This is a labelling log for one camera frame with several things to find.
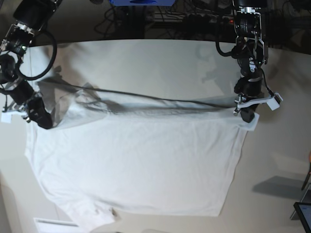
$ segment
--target cloth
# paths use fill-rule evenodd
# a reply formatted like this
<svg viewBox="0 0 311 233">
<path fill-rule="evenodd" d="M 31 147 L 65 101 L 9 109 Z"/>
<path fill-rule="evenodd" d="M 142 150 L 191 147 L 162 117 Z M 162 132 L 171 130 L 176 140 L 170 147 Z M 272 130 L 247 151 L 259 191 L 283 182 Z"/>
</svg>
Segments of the cloth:
<svg viewBox="0 0 311 233">
<path fill-rule="evenodd" d="M 218 216 L 258 120 L 90 90 L 64 95 L 53 116 L 51 130 L 28 124 L 26 156 L 46 197 L 86 232 L 114 222 L 114 210 Z"/>
</svg>

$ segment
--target wires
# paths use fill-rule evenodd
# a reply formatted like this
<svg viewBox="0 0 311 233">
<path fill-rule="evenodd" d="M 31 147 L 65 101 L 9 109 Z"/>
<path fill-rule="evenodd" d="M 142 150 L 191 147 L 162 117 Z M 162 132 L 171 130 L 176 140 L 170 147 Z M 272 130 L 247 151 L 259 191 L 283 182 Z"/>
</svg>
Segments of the wires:
<svg viewBox="0 0 311 233">
<path fill-rule="evenodd" d="M 161 16 L 162 16 L 163 22 L 165 22 L 165 19 L 164 19 L 164 16 L 163 16 L 163 13 L 162 13 L 160 7 L 159 7 L 159 6 L 156 6 L 156 7 L 158 8 L 158 10 L 159 10 L 159 12 L 160 12 L 160 14 L 161 14 Z M 169 31 L 167 28 L 166 28 L 166 33 L 170 36 L 171 39 L 173 39 L 173 37 L 172 37 L 170 31 Z"/>
<path fill-rule="evenodd" d="M 165 12 L 166 16 L 172 19 L 176 19 L 176 20 L 182 20 L 182 18 L 178 18 L 178 15 L 174 15 L 173 13 L 169 13 L 169 12 Z"/>
<path fill-rule="evenodd" d="M 111 26 L 112 26 L 113 24 L 115 24 L 115 28 L 118 26 L 118 23 L 117 23 L 117 20 L 116 20 L 116 19 L 117 19 L 117 13 L 116 13 L 116 10 L 115 10 L 115 6 L 113 6 L 112 4 L 110 4 L 110 6 L 111 6 L 111 8 L 110 8 L 109 10 L 107 10 L 107 11 L 105 12 L 105 14 L 104 14 L 104 20 L 103 20 L 102 22 L 96 24 L 96 25 L 94 26 L 94 28 L 93 28 L 93 30 L 94 30 L 96 33 L 98 33 L 98 34 L 100 34 L 100 35 L 103 35 L 104 38 L 107 37 L 107 34 L 108 34 L 108 32 L 109 32 L 109 29 L 111 28 Z M 102 26 L 106 21 L 110 22 L 110 24 L 107 26 L 105 32 L 101 32 L 98 28 L 99 28 L 100 26 Z"/>
<path fill-rule="evenodd" d="M 217 22 L 216 22 L 216 28 L 215 28 L 215 43 L 216 43 L 216 49 L 217 52 L 223 56 L 223 57 L 230 57 L 232 55 L 232 51 L 229 52 L 223 52 L 220 48 L 220 44 L 219 44 L 219 26 L 220 26 L 220 21 L 222 20 L 223 16 L 220 14 L 217 17 Z"/>
<path fill-rule="evenodd" d="M 271 89 L 270 89 L 270 88 L 268 87 L 268 85 L 267 85 L 266 75 L 265 75 L 265 73 L 264 73 L 263 69 L 262 69 L 262 68 L 260 68 L 260 70 L 262 71 L 264 85 L 266 86 L 267 91 L 269 92 L 269 95 L 270 95 L 270 96 L 274 96 L 273 91 L 271 91 Z"/>
<path fill-rule="evenodd" d="M 283 5 L 282 5 L 282 14 L 283 14 L 283 17 L 284 17 L 284 6 L 285 6 L 287 3 L 289 3 L 289 2 L 290 2 L 289 0 L 283 2 Z"/>
<path fill-rule="evenodd" d="M 188 11 L 188 8 L 186 7 L 186 4 L 191 7 L 191 11 Z M 184 6 L 184 11 L 186 13 L 190 13 L 190 12 L 194 12 L 195 14 L 197 14 L 196 12 L 196 7 L 192 4 L 192 2 L 188 2 L 187 0 L 183 0 L 183 6 Z"/>
<path fill-rule="evenodd" d="M 249 55 L 251 56 L 251 58 L 253 58 L 254 61 L 255 61 L 255 56 L 254 56 L 253 52 L 251 51 L 251 49 L 250 49 L 248 43 L 245 41 L 245 39 L 244 39 L 243 37 L 242 37 L 242 42 L 243 42 L 244 45 L 246 46 L 246 48 L 247 48 L 247 50 L 248 50 L 248 53 L 249 53 Z"/>
<path fill-rule="evenodd" d="M 209 15 L 213 15 L 213 16 L 218 16 L 218 15 L 220 14 L 220 12 L 217 11 L 217 9 L 219 9 L 219 8 L 218 8 L 217 0 L 215 1 L 215 10 L 202 9 L 202 8 L 196 6 L 196 4 L 193 3 L 193 2 L 194 2 L 193 0 L 190 0 L 190 2 L 191 2 L 191 4 L 188 3 L 188 2 L 185 2 L 185 3 L 184 3 L 184 7 L 185 7 L 185 5 L 187 4 L 188 6 L 190 6 L 190 7 L 192 8 L 192 11 L 194 11 L 195 14 L 201 14 L 201 13 L 206 14 L 206 13 L 208 13 Z M 232 15 L 230 15 L 230 14 L 229 14 L 229 15 L 228 15 L 228 14 L 223 14 L 224 12 L 227 12 L 229 9 L 231 9 L 231 6 L 232 6 L 232 4 L 230 4 L 230 5 L 227 6 L 226 8 L 223 8 L 223 9 L 220 8 L 220 11 L 222 11 L 222 15 L 223 15 L 223 16 L 228 16 L 228 17 L 231 17 L 231 16 L 232 16 Z"/>
<path fill-rule="evenodd" d="M 176 0 L 173 4 L 173 6 L 171 6 L 171 9 L 173 9 L 175 12 L 177 11 L 177 3 L 178 3 L 178 0 Z"/>
<path fill-rule="evenodd" d="M 4 110 L 7 111 L 8 110 L 8 95 L 5 95 L 5 105 L 4 105 Z"/>
<path fill-rule="evenodd" d="M 50 69 L 52 68 L 54 62 L 55 62 L 55 59 L 56 59 L 56 55 L 57 55 L 57 41 L 55 40 L 54 36 L 49 33 L 48 31 L 46 30 L 41 30 L 40 31 L 41 34 L 45 34 L 50 40 L 51 40 L 51 43 L 52 43 L 52 46 L 53 46 L 53 53 L 52 53 L 52 57 L 50 59 L 50 62 L 48 64 L 48 66 L 46 67 L 46 69 L 39 75 L 37 76 L 34 76 L 34 77 L 28 77 L 26 75 L 24 75 L 21 71 L 20 71 L 20 66 L 21 64 L 23 63 L 23 60 L 22 58 L 18 58 L 18 61 L 15 65 L 15 72 L 17 73 L 18 76 L 20 76 L 21 78 L 23 79 L 26 79 L 28 81 L 33 81 L 33 80 L 37 80 L 39 78 L 42 78 L 44 75 L 46 75 Z"/>
</svg>

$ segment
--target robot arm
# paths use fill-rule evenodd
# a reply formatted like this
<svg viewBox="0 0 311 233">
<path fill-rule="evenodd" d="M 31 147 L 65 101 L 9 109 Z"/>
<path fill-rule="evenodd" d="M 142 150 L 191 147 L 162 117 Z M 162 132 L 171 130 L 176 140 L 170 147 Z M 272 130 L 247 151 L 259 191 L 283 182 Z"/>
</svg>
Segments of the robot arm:
<svg viewBox="0 0 311 233">
<path fill-rule="evenodd" d="M 222 56 L 231 56 L 238 60 L 241 67 L 241 78 L 234 87 L 238 94 L 235 102 L 237 107 L 234 115 L 241 113 L 244 121 L 254 118 L 254 111 L 261 103 L 267 103 L 272 110 L 279 107 L 282 101 L 278 93 L 270 90 L 266 83 L 261 66 L 268 62 L 268 47 L 265 43 L 265 20 L 262 14 L 267 7 L 267 0 L 233 0 L 235 15 L 236 45 L 230 52 L 222 52 L 219 45 L 218 31 L 216 33 L 216 49 Z M 269 93 L 264 98 L 261 91 L 262 82 Z"/>
<path fill-rule="evenodd" d="M 9 54 L 0 55 L 0 84 L 6 84 L 0 93 L 10 95 L 13 103 L 5 106 L 2 119 L 8 121 L 11 115 L 21 115 L 27 122 L 35 121 L 44 128 L 53 126 L 52 118 L 47 113 L 42 96 L 35 92 L 27 81 L 43 77 L 52 67 L 57 53 L 57 42 L 54 37 L 44 30 L 44 26 L 54 14 L 62 0 L 23 0 L 14 13 L 17 20 L 9 29 L 3 40 L 0 51 L 15 53 L 17 63 Z M 35 77 L 27 77 L 19 70 L 23 56 L 30 46 L 36 33 L 44 33 L 53 44 L 53 55 L 48 67 Z"/>
</svg>

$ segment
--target white table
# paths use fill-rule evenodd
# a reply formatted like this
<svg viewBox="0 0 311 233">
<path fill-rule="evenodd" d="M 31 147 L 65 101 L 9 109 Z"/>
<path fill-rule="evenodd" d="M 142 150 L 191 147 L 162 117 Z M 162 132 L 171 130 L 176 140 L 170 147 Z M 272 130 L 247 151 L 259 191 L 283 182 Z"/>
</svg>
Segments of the white table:
<svg viewBox="0 0 311 233">
<path fill-rule="evenodd" d="M 225 51 L 232 46 L 222 45 Z M 24 72 L 35 75 L 44 69 L 48 57 L 43 51 L 46 49 L 32 48 L 27 52 Z M 258 108 L 258 126 L 246 137 L 221 215 L 142 216 L 119 212 L 120 221 L 97 231 L 304 232 L 300 222 L 290 221 L 289 216 L 309 167 L 311 56 L 281 50 L 269 53 L 269 63 L 264 67 L 268 84 L 284 102 L 274 112 L 264 105 Z M 240 75 L 235 60 L 218 55 L 214 43 L 199 41 L 120 40 L 61 45 L 54 64 L 57 66 L 71 84 L 90 82 L 103 89 L 184 100 L 232 95 Z M 13 232 L 35 232 L 33 217 L 69 220 L 43 196 L 23 157 L 25 122 L 15 116 L 11 125 L 0 124 L 0 132 L 1 184 Z"/>
</svg>

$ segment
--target black cable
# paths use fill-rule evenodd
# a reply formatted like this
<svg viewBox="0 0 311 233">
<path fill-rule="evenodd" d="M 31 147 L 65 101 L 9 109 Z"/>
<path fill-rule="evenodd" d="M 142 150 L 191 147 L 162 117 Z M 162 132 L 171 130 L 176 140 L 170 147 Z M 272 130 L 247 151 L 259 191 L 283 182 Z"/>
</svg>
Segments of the black cable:
<svg viewBox="0 0 311 233">
<path fill-rule="evenodd" d="M 214 11 L 218 10 L 218 0 L 215 0 L 215 4 L 214 4 Z"/>
<path fill-rule="evenodd" d="M 161 38 L 162 36 L 164 36 L 164 35 L 166 35 L 166 34 L 167 34 L 167 32 L 161 33 L 160 35 L 158 35 L 158 36 L 156 37 L 156 39 L 159 39 L 159 38 Z"/>
<path fill-rule="evenodd" d="M 266 86 L 267 91 L 269 92 L 269 95 L 270 95 L 270 96 L 274 96 L 273 91 L 271 91 L 270 88 L 269 88 L 268 85 L 267 85 L 266 75 L 265 75 L 263 69 L 262 69 L 262 68 L 260 68 L 260 69 L 261 69 L 261 71 L 262 71 L 264 85 Z"/>
<path fill-rule="evenodd" d="M 255 61 L 255 56 L 254 56 L 253 52 L 251 51 L 250 47 L 248 46 L 248 43 L 245 41 L 245 39 L 244 39 L 243 37 L 242 37 L 242 41 L 243 41 L 243 43 L 245 44 L 245 46 L 246 46 L 246 48 L 247 48 L 247 50 L 248 50 L 249 55 L 250 55 L 251 58 L 253 58 L 254 61 Z"/>
<path fill-rule="evenodd" d="M 186 8 L 186 2 L 183 1 L 183 7 L 184 7 L 184 12 L 188 12 L 187 8 Z"/>
<path fill-rule="evenodd" d="M 112 11 L 113 11 L 113 21 L 114 21 L 114 24 L 115 24 L 115 28 L 117 28 L 118 27 L 118 22 L 117 22 L 117 13 L 116 13 L 116 10 L 115 10 L 116 7 L 114 5 L 112 5 L 111 3 L 110 3 L 110 6 L 111 6 Z"/>
<path fill-rule="evenodd" d="M 114 15 L 114 16 L 116 15 L 115 10 L 114 10 L 114 6 L 112 6 L 109 10 L 107 10 L 107 11 L 105 12 L 105 14 L 104 14 L 104 20 L 101 21 L 100 23 L 96 24 L 96 25 L 94 26 L 93 30 L 94 30 L 96 33 L 98 33 L 98 34 L 105 35 L 103 32 L 101 32 L 101 31 L 98 30 L 98 27 L 100 27 L 101 25 L 103 25 L 106 21 L 109 21 L 109 22 L 114 23 L 115 20 L 109 19 L 109 17 L 112 16 L 112 15 Z"/>
<path fill-rule="evenodd" d="M 173 22 L 181 22 L 183 19 L 181 19 L 181 18 L 176 18 L 176 17 L 172 17 L 172 18 L 168 18 L 168 19 L 166 19 L 166 21 L 169 21 L 169 22 L 171 22 L 171 21 L 173 21 Z"/>
<path fill-rule="evenodd" d="M 111 22 L 111 23 L 108 25 L 106 31 L 104 32 L 104 39 L 107 37 L 107 34 L 108 34 L 108 32 L 109 32 L 109 29 L 111 28 L 112 25 L 113 25 L 113 22 Z"/>
<path fill-rule="evenodd" d="M 223 56 L 223 57 L 230 57 L 232 55 L 232 51 L 229 52 L 223 52 L 220 48 L 220 44 L 219 44 L 219 26 L 220 26 L 220 21 L 222 20 L 223 16 L 222 14 L 219 14 L 217 17 L 217 21 L 216 21 L 216 28 L 215 28 L 215 43 L 216 43 L 216 49 L 217 52 Z"/>
<path fill-rule="evenodd" d="M 162 16 L 163 22 L 165 22 L 165 19 L 164 19 L 164 16 L 163 16 L 163 13 L 162 13 L 160 7 L 159 7 L 159 6 L 156 6 L 156 7 L 158 8 L 158 10 L 159 10 L 159 12 L 160 12 L 160 14 L 161 14 L 161 16 Z M 170 38 L 173 39 L 173 37 L 172 37 L 170 31 L 169 31 L 167 28 L 166 28 L 166 32 L 167 32 L 167 34 L 170 36 Z"/>
<path fill-rule="evenodd" d="M 290 2 L 289 0 L 283 2 L 283 5 L 282 5 L 282 14 L 283 14 L 283 17 L 284 17 L 284 6 L 285 6 L 285 4 L 287 4 L 287 3 L 289 3 L 289 2 Z"/>
<path fill-rule="evenodd" d="M 4 94 L 4 95 L 8 95 L 7 91 L 4 90 L 4 89 L 2 89 L 2 88 L 0 88 L 0 93 L 1 93 L 1 94 Z"/>
<path fill-rule="evenodd" d="M 23 60 L 22 60 L 22 58 L 19 58 L 19 59 L 18 59 L 16 65 L 15 65 L 15 72 L 16 72 L 16 74 L 17 74 L 19 77 L 21 77 L 21 78 L 23 78 L 23 79 L 26 79 L 26 80 L 28 80 L 28 81 L 37 80 L 37 79 L 39 79 L 39 78 L 42 78 L 44 75 L 46 75 L 46 74 L 50 71 L 50 69 L 53 67 L 53 64 L 54 64 L 55 59 L 56 59 L 56 55 L 57 55 L 57 41 L 56 41 L 56 39 L 54 38 L 54 36 L 53 36 L 51 33 L 49 33 L 49 32 L 46 31 L 46 30 L 42 30 L 42 31 L 40 31 L 40 33 L 41 33 L 41 34 L 45 34 L 45 35 L 51 40 L 51 43 L 52 43 L 52 46 L 53 46 L 53 53 L 52 53 L 52 57 L 51 57 L 51 59 L 50 59 L 50 62 L 49 62 L 49 64 L 48 64 L 48 66 L 46 67 L 46 69 L 45 69 L 41 74 L 36 75 L 36 76 L 34 76 L 34 77 L 28 77 L 28 76 L 24 75 L 24 74 L 20 71 L 20 66 L 21 66 L 21 64 L 23 63 Z"/>
<path fill-rule="evenodd" d="M 210 9 L 202 9 L 202 8 L 200 8 L 200 7 L 197 7 L 195 4 L 193 4 L 193 0 L 191 0 L 191 3 L 192 3 L 192 5 L 194 6 L 194 8 L 196 9 L 196 10 L 199 10 L 199 11 L 202 11 L 202 12 L 209 12 L 209 14 L 210 15 L 214 15 L 214 16 L 218 16 L 220 13 L 219 13 L 219 11 L 213 11 L 213 10 L 210 10 Z M 215 7 L 218 9 L 218 3 L 217 3 L 217 1 L 214 3 L 215 4 Z M 226 12 L 228 9 L 231 9 L 231 4 L 228 6 L 228 7 L 226 7 L 226 8 L 223 8 L 223 9 L 221 9 L 220 8 L 220 11 L 222 11 L 222 12 Z M 222 14 L 223 16 L 228 16 L 228 17 L 232 17 L 232 15 L 228 15 L 228 14 Z"/>
<path fill-rule="evenodd" d="M 178 18 L 177 16 L 172 16 L 170 13 L 168 13 L 167 11 L 165 12 L 166 13 L 166 16 L 169 17 L 169 18 L 174 18 L 176 20 L 182 20 L 182 18 Z"/>
<path fill-rule="evenodd" d="M 4 110 L 7 111 L 8 110 L 8 96 L 5 95 L 5 105 L 4 105 Z"/>
<path fill-rule="evenodd" d="M 227 106 L 222 106 L 222 105 L 217 105 L 217 104 L 211 104 L 211 103 L 206 103 L 203 101 L 197 101 L 197 100 L 173 100 L 173 99 L 162 99 L 162 98 L 158 98 L 158 97 L 153 97 L 153 96 L 146 96 L 146 95 L 141 95 L 141 94 L 134 94 L 134 93 L 128 93 L 128 92 L 122 92 L 122 91 L 112 91 L 112 90 L 104 90 L 104 89 L 100 89 L 100 88 L 94 88 L 94 87 L 84 87 L 84 86 L 77 86 L 77 85 L 72 85 L 69 83 L 59 83 L 56 80 L 51 80 L 48 81 L 49 83 L 53 83 L 56 85 L 60 85 L 60 86 L 72 86 L 72 87 L 76 87 L 82 90 L 92 90 L 92 91 L 98 91 L 98 92 L 109 92 L 109 93 L 117 93 L 117 94 L 126 94 L 129 96 L 140 96 L 140 97 L 147 97 L 147 98 L 152 98 L 154 100 L 167 100 L 167 101 L 180 101 L 180 102 L 187 102 L 187 103 L 197 103 L 197 104 L 203 104 L 206 106 L 211 106 L 211 107 L 217 107 L 217 108 L 230 108 Z"/>
<path fill-rule="evenodd" d="M 174 11 L 177 11 L 177 2 L 178 1 L 175 1 L 175 3 L 173 4 L 172 8 Z"/>
<path fill-rule="evenodd" d="M 187 4 L 189 7 L 192 8 L 191 11 L 194 11 L 194 13 L 197 14 L 196 9 L 195 9 L 195 6 L 193 6 L 192 2 L 189 3 L 187 0 L 184 0 L 184 8 L 186 8 L 186 4 Z"/>
</svg>

